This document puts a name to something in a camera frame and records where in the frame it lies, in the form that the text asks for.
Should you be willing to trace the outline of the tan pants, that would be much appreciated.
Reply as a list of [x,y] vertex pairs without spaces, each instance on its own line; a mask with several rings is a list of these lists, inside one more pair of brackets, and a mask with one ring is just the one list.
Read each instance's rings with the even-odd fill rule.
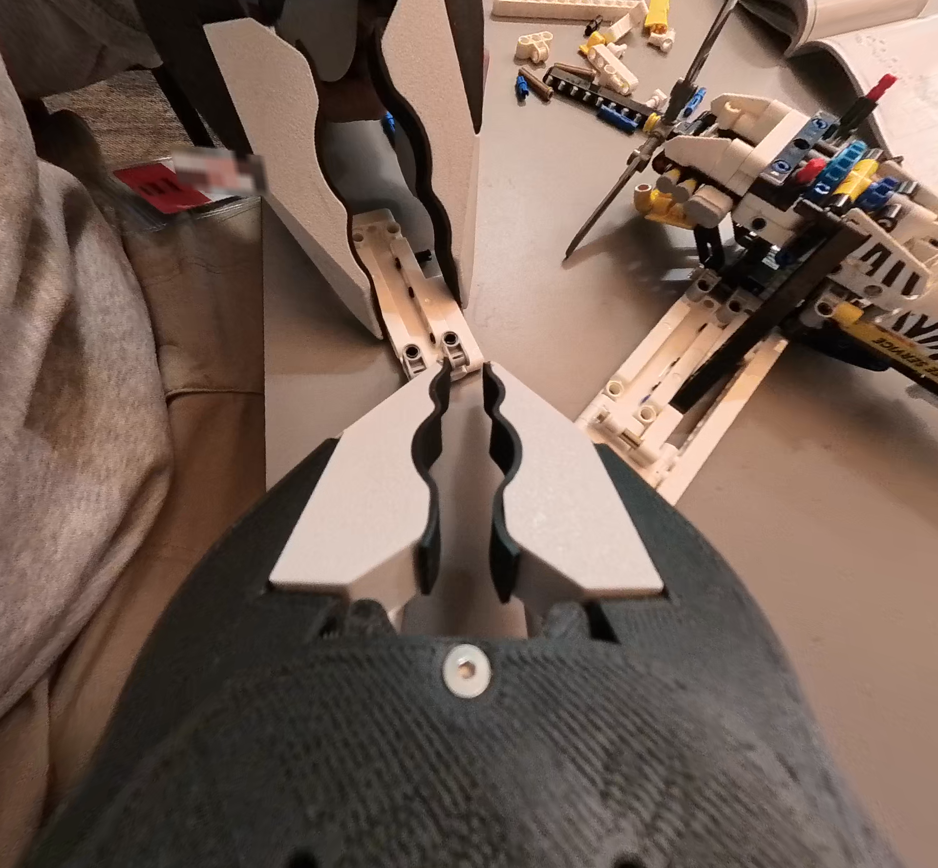
[[2,866],[81,780],[148,636],[264,491],[258,204],[126,239],[155,335],[172,470],[148,535],[96,609],[2,715]]

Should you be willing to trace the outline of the red and white card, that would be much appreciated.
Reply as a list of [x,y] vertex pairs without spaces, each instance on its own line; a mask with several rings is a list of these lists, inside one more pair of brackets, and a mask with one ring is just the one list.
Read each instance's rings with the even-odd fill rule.
[[182,182],[170,158],[133,164],[111,172],[114,179],[163,216],[205,211],[238,200],[233,194],[210,193]]

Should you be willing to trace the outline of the long white lego beam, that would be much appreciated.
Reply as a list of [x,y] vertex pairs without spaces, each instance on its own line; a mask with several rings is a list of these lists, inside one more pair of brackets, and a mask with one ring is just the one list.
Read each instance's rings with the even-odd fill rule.
[[642,21],[648,4],[645,0],[492,0],[490,11],[495,18],[616,22],[629,16]]

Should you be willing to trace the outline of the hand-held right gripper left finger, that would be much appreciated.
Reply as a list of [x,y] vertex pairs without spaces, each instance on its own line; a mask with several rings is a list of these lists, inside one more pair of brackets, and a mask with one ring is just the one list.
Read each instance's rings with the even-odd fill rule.
[[440,494],[451,364],[419,374],[338,438],[268,581],[284,593],[380,604],[400,630],[432,592],[441,557]]

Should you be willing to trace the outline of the white lego sub-assembly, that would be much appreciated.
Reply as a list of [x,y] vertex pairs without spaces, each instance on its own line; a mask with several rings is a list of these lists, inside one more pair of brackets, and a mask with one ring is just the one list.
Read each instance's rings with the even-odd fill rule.
[[432,254],[417,254],[387,209],[353,217],[351,241],[368,272],[384,329],[408,379],[447,359],[454,380],[484,354]]

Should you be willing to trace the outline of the lego helicopter model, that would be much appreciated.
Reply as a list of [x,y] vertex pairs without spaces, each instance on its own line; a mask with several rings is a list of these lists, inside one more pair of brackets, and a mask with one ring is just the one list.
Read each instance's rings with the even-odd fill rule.
[[701,68],[739,2],[655,98],[645,141],[566,252],[645,169],[657,178],[635,186],[636,213],[693,236],[684,293],[577,420],[669,503],[791,342],[894,370],[936,404],[936,189],[871,130],[897,77],[834,113],[739,92],[704,109]]

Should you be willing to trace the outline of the black lego beam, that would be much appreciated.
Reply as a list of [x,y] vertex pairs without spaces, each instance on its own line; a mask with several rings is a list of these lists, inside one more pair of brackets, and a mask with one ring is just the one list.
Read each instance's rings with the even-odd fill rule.
[[638,102],[614,90],[598,86],[592,80],[573,74],[556,64],[542,75],[544,84],[559,95],[567,97],[582,106],[591,108],[597,114],[606,112],[642,128],[649,118],[657,112],[649,105]]

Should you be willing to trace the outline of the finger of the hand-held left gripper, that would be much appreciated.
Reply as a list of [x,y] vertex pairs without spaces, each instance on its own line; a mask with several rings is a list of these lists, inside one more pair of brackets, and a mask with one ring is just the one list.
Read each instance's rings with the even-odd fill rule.
[[446,0],[396,0],[372,31],[372,76],[413,160],[413,192],[428,216],[444,281],[470,300],[480,135],[465,90]]
[[266,201],[344,306],[384,339],[370,277],[350,242],[350,216],[319,161],[321,104],[308,60],[252,18],[204,31],[252,151],[263,159]]

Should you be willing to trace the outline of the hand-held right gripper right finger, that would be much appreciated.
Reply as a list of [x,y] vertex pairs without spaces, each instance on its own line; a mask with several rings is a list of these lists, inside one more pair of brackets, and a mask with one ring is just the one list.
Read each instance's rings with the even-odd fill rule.
[[661,574],[592,440],[493,361],[484,408],[501,473],[490,576],[500,602],[522,605],[526,635],[539,635],[557,604],[660,596]]

